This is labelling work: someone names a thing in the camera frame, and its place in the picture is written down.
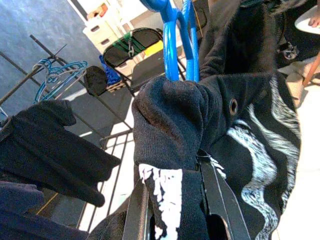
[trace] metal grommet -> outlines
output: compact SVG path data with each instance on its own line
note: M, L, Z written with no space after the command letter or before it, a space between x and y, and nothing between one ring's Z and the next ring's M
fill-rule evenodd
M236 115L238 112L238 102L236 99L232 98L229 104L229 111L232 116Z

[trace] white wavy pattern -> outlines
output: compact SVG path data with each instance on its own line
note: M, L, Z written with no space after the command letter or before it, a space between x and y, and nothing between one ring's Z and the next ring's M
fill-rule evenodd
M270 131L263 126L255 115L255 109L252 104L248 107L248 112L251 120L259 127L263 136L269 143L269 145L275 150L283 153L287 158L287 187L285 192L282 194L283 211L286 209L288 198L295 186L296 182L296 170L299 160L299 149L296 148L290 141L285 139L283 136Z
M268 240L278 226L278 217L265 202L264 191L265 187L275 180L277 167L267 154L264 145L249 130L234 126L229 128L227 134L247 148L251 154L252 179L243 187L241 197L264 217L263 229L257 234L255 240Z
M182 205L182 169L159 169L148 164L140 164L139 174L144 184L153 174L153 195L156 196L161 220L166 226L166 236L162 236L163 230L155 226L155 239L178 239L177 228L180 227Z
M220 165L220 163L215 160L212 156L209 155L210 158L210 164L213 168L216 169L216 171L220 174L220 176L226 180L227 179L227 175L224 173L225 168L223 166Z
M272 105L271 114L274 119L290 129L298 139L301 139L301 133L299 129L299 121L297 114L291 110L280 96L278 90L278 80L276 76L273 76L270 80L271 92L272 92Z

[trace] wooden stool leg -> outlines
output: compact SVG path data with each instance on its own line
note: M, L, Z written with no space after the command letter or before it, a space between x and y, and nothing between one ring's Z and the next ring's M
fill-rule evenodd
M303 86L304 87L306 87L308 85L308 83L310 82L310 80L311 80L312 76L314 75L314 73L315 73L317 67L319 66L319 64L320 64L320 52L316 56L316 59L313 62L312 66L310 68L310 71L308 72L306 78L303 81Z

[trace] black bag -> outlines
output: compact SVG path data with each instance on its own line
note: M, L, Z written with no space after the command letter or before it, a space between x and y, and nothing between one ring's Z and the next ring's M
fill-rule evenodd
M97 66L88 67L83 79L86 90L92 96L100 96L107 90L106 73Z

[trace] sweatshirt sleeve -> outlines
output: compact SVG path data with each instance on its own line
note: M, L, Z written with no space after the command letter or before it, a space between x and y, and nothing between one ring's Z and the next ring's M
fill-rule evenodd
M209 239L196 154L205 128L221 112L215 94L156 77L133 101L134 161L152 200L156 239Z

